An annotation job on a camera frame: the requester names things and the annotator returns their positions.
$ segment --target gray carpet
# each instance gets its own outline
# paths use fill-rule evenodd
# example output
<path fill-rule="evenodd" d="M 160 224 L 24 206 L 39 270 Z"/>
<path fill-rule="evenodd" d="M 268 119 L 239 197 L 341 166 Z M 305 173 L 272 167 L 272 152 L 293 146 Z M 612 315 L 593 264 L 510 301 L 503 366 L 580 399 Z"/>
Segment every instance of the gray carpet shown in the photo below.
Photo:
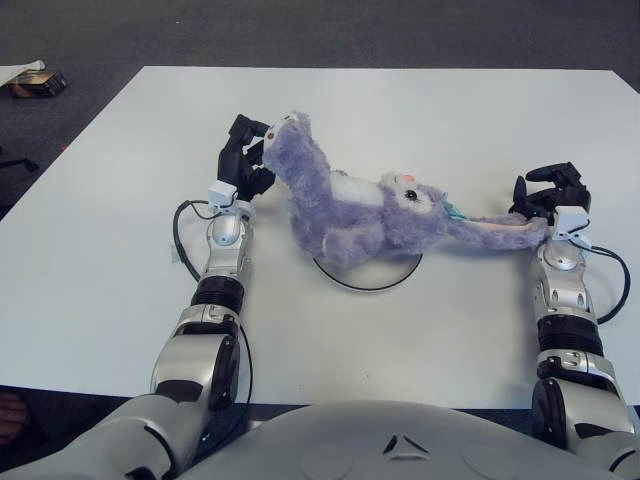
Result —
<path fill-rule="evenodd" d="M 0 0 L 0 65 L 36 59 L 70 87 L 53 99 L 0 92 L 0 160 L 26 155 L 42 172 L 144 65 L 607 69 L 640 90 L 640 2 Z M 36 177 L 0 170 L 0 204 Z"/>

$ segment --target black cable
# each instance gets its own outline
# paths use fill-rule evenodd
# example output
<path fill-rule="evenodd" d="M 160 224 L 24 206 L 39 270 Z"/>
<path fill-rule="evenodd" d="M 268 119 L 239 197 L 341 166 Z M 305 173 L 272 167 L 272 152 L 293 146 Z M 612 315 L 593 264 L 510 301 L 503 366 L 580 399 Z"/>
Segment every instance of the black cable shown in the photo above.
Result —
<path fill-rule="evenodd" d="M 595 253 L 596 255 L 602 255 L 604 257 L 613 258 L 614 260 L 617 260 L 618 263 L 620 263 L 620 266 L 622 267 L 622 271 L 624 272 L 624 288 L 622 290 L 622 296 L 620 297 L 620 300 L 618 301 L 616 306 L 613 307 L 611 311 L 609 311 L 609 313 L 598 318 L 598 325 L 607 323 L 609 320 L 611 320 L 613 317 L 615 317 L 618 314 L 618 312 L 622 309 L 622 307 L 624 307 L 624 304 L 627 301 L 627 297 L 629 296 L 629 291 L 631 290 L 631 272 L 629 272 L 629 268 L 627 267 L 627 264 L 624 263 L 624 260 L 617 253 L 612 252 L 611 250 L 608 250 L 603 247 L 597 247 L 597 246 L 592 246 L 591 248 L 583 247 L 582 245 L 578 245 L 571 239 L 569 239 L 569 242 L 571 242 L 573 246 L 580 248 L 582 250 Z"/>
<path fill-rule="evenodd" d="M 189 206 L 193 207 L 194 203 L 208 204 L 209 202 L 206 202 L 205 200 L 185 200 L 180 205 L 178 205 L 178 208 L 176 208 L 176 212 L 173 214 L 173 243 L 175 244 L 176 250 L 178 251 L 178 257 L 180 258 L 180 261 L 184 263 L 191 276 L 195 279 L 196 282 L 198 282 L 200 281 L 200 275 L 189 260 L 187 252 L 185 251 L 184 247 L 182 246 L 182 242 L 180 241 L 180 234 L 178 233 L 178 220 L 180 219 L 180 214 L 185 210 L 185 208 Z"/>
<path fill-rule="evenodd" d="M 365 287 L 356 287 L 355 285 L 350 285 L 350 284 L 348 284 L 346 282 L 343 282 L 342 280 L 338 280 L 336 277 L 334 277 L 329 272 L 327 272 L 324 268 L 322 268 L 322 265 L 320 265 L 320 263 L 318 263 L 318 261 L 315 258 L 313 259 L 313 263 L 316 264 L 316 267 L 318 267 L 320 269 L 320 271 L 322 273 L 324 273 L 327 277 L 329 277 L 331 280 L 336 282 L 338 285 L 342 285 L 343 287 L 347 287 L 347 288 L 350 288 L 352 290 L 356 290 L 358 292 L 381 292 L 382 290 L 387 290 L 389 288 L 395 287 L 396 285 L 400 285 L 407 278 L 409 278 L 413 274 L 413 272 L 416 271 L 416 268 L 418 268 L 418 265 L 420 265 L 421 261 L 422 261 L 422 254 L 420 254 L 420 257 L 418 257 L 418 261 L 413 266 L 413 268 L 411 268 L 409 273 L 407 273 L 400 280 L 397 280 L 397 281 L 395 281 L 393 283 L 390 283 L 389 285 L 385 285 L 384 287 L 365 288 Z"/>
<path fill-rule="evenodd" d="M 213 220 L 217 215 L 214 215 L 211 218 L 205 218 L 198 213 L 198 211 L 194 206 L 194 204 L 208 204 L 208 203 L 209 202 L 205 200 L 185 200 L 178 206 L 178 208 L 176 209 L 176 212 L 173 215 L 173 242 L 176 245 L 176 249 L 178 251 L 178 257 L 180 257 L 180 260 L 182 261 L 182 263 L 184 263 L 185 267 L 187 267 L 187 270 L 189 270 L 189 273 L 191 274 L 191 276 L 196 282 L 200 281 L 200 275 L 198 274 L 197 270 L 191 263 L 191 260 L 189 260 L 189 257 L 187 256 L 187 252 L 182 246 L 182 242 L 180 242 L 180 233 L 178 232 L 178 220 L 180 219 L 180 214 L 189 206 L 191 206 L 193 210 L 196 212 L 196 215 L 198 215 L 198 217 L 202 218 L 203 220 Z M 242 411 L 242 414 L 240 415 L 236 423 L 234 423 L 231 429 L 227 432 L 227 434 L 224 437 L 222 437 L 220 440 L 218 440 L 213 445 L 213 447 L 208 448 L 207 452 L 199 455 L 198 458 L 202 458 L 204 455 L 209 454 L 213 450 L 220 447 L 220 445 L 222 445 L 224 442 L 226 442 L 231 436 L 231 434 L 233 434 L 233 432 L 235 432 L 235 430 L 240 426 L 240 424 L 246 417 L 247 413 L 249 412 L 249 407 L 251 405 L 251 395 L 253 394 L 253 359 L 251 358 L 251 348 L 249 347 L 249 341 L 247 340 L 247 333 L 244 331 L 244 328 L 242 325 L 240 324 L 238 325 L 240 327 L 240 332 L 242 333 L 242 338 L 244 339 L 244 345 L 247 349 L 247 360 L 249 362 L 249 393 L 247 395 L 247 400 L 244 404 L 244 410 Z"/>
<path fill-rule="evenodd" d="M 203 217 L 200 212 L 198 211 L 198 209 L 196 208 L 196 206 L 194 205 L 194 203 L 200 203 L 200 202 L 204 202 L 206 204 L 209 204 L 209 202 L 205 202 L 204 200 L 198 200 L 198 201 L 192 201 L 191 202 L 191 208 L 193 208 L 193 211 L 196 212 L 196 215 L 198 215 L 201 219 L 203 220 L 213 220 L 214 218 L 216 218 L 215 215 L 212 215 L 210 217 Z"/>

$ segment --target black triangle logo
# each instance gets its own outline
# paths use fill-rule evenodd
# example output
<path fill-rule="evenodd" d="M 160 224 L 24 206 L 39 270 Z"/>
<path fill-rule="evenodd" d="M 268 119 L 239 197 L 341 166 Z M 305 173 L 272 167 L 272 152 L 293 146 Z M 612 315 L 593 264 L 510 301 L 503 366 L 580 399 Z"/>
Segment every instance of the black triangle logo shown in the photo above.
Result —
<path fill-rule="evenodd" d="M 393 435 L 382 455 L 389 460 L 429 460 L 431 452 L 407 435 Z"/>

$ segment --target white table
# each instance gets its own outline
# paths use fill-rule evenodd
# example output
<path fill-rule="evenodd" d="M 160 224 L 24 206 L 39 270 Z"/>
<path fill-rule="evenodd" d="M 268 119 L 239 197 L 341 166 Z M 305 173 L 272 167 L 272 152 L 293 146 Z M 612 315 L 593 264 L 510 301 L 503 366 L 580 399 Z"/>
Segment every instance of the white table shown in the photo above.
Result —
<path fill-rule="evenodd" d="M 172 263 L 171 218 L 203 198 L 237 113 L 311 116 L 335 168 L 396 170 L 469 214 L 510 205 L 518 174 L 572 161 L 592 195 L 594 243 L 640 272 L 640 100 L 611 72 L 146 67 L 0 223 L 0 384 L 110 395 L 148 391 L 195 284 Z M 537 337 L 529 252 L 455 242 L 388 293 L 325 280 L 297 250 L 282 184 L 257 197 L 243 321 L 255 402 L 393 399 L 526 408 Z M 205 223 L 184 243 L 206 258 Z M 589 259 L 603 313 L 622 275 Z M 296 294 L 288 292 L 295 287 Z M 640 298 L 601 328 L 629 403 L 640 403 Z M 246 395 L 246 362 L 239 399 Z"/>

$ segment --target purple plush toy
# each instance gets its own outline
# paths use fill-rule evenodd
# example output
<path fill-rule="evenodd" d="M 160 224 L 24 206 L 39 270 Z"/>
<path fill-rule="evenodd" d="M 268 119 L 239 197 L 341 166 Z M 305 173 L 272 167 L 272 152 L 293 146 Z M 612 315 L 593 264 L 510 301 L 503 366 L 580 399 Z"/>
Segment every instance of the purple plush toy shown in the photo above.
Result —
<path fill-rule="evenodd" d="M 538 245 L 548 232 L 543 218 L 465 217 L 446 194 L 410 175 L 388 173 L 373 183 L 332 171 L 302 113 L 267 131 L 262 159 L 293 194 L 291 223 L 299 244 L 338 267 L 375 255 L 423 253 L 447 234 L 478 247 L 520 249 Z"/>

